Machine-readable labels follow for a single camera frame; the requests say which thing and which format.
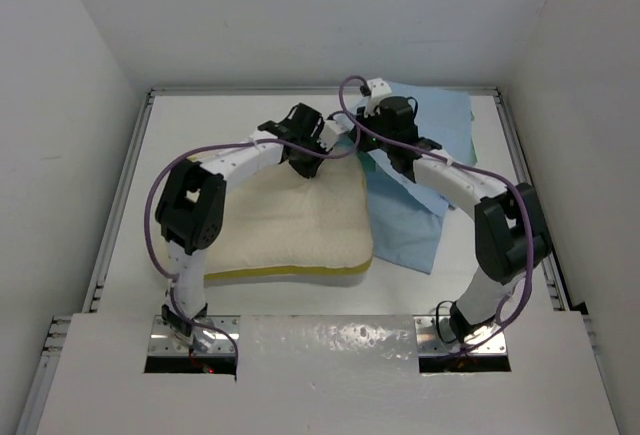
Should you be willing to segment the cream memory foam pillow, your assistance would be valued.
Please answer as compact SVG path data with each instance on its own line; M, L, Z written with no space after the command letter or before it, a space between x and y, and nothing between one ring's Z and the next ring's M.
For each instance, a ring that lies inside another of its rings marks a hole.
M227 196L205 277L359 275L373 252L365 173L356 156L324 161L311 179L282 164Z

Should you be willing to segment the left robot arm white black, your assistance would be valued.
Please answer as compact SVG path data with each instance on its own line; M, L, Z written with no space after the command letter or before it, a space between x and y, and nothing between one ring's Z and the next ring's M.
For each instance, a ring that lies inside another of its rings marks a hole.
M163 322L192 342L206 327L206 250L218 238L228 193L258 172L287 162L312 178L340 137L337 126L299 103L281 121L266 121L244 141L211 147L204 161L187 154L166 171L154 218L166 242L169 288Z

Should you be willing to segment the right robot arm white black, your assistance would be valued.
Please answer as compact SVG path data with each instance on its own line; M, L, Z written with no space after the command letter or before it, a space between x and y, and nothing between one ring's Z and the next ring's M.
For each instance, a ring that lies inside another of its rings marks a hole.
M511 324L528 301L534 268L552 247L534 187L465 164L422 136L410 97L383 97L348 118L358 151L383 153L402 180L439 192L474 224L478 268L451 302L440 340L464 346L482 327Z

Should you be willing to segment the light blue pillowcase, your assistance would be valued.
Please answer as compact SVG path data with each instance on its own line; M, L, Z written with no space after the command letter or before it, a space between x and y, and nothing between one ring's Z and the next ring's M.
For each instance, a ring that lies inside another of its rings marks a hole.
M420 135L441 144L456 160L477 162L472 141L470 96L461 91L390 84L394 95L418 102ZM374 255L429 274L441 239L449 201L395 172L381 150L358 155L365 176Z

